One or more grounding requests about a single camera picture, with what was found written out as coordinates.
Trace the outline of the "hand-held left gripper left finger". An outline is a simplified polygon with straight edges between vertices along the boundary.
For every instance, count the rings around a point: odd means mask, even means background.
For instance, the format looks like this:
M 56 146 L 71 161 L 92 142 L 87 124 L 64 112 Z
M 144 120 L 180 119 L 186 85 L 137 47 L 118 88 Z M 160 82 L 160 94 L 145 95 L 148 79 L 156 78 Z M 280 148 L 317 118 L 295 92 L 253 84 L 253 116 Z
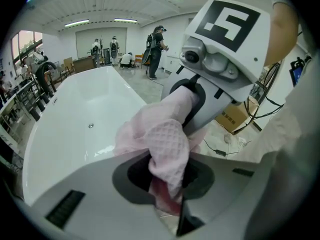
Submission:
M 68 239 L 172 240 L 148 191 L 149 152 L 87 164 L 56 183 L 34 208 Z

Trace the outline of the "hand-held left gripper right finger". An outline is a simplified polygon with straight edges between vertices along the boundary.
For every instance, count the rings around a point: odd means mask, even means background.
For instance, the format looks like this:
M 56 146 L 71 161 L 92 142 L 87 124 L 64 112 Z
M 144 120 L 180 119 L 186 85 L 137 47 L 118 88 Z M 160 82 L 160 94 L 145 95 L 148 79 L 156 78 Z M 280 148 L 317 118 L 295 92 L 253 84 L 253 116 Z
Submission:
M 191 153 L 183 180 L 180 240 L 243 240 L 266 186 L 259 163 Z

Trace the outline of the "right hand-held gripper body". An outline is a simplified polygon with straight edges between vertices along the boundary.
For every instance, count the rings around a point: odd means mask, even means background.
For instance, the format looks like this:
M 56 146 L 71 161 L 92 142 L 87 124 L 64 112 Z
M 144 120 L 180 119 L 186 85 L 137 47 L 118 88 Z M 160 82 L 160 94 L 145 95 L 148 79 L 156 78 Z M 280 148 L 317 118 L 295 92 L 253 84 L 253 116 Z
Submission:
M 185 29 L 180 63 L 243 102 L 267 56 L 270 14 L 234 0 L 208 0 Z

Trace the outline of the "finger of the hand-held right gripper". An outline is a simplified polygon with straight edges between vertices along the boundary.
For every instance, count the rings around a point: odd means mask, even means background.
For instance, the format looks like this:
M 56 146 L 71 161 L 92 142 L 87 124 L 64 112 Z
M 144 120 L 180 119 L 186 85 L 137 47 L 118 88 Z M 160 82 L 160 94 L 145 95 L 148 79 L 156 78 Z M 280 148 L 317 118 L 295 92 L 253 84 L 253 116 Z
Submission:
M 198 97 L 183 123 L 184 130 L 199 130 L 211 122 L 231 102 L 232 98 L 221 88 L 205 79 L 186 80 L 183 86 Z
M 181 65 L 179 69 L 173 71 L 169 75 L 166 82 L 163 84 L 161 99 L 163 100 L 166 98 L 180 86 L 184 86 L 195 93 L 196 84 L 200 77 L 199 74 L 194 73 L 192 70 Z

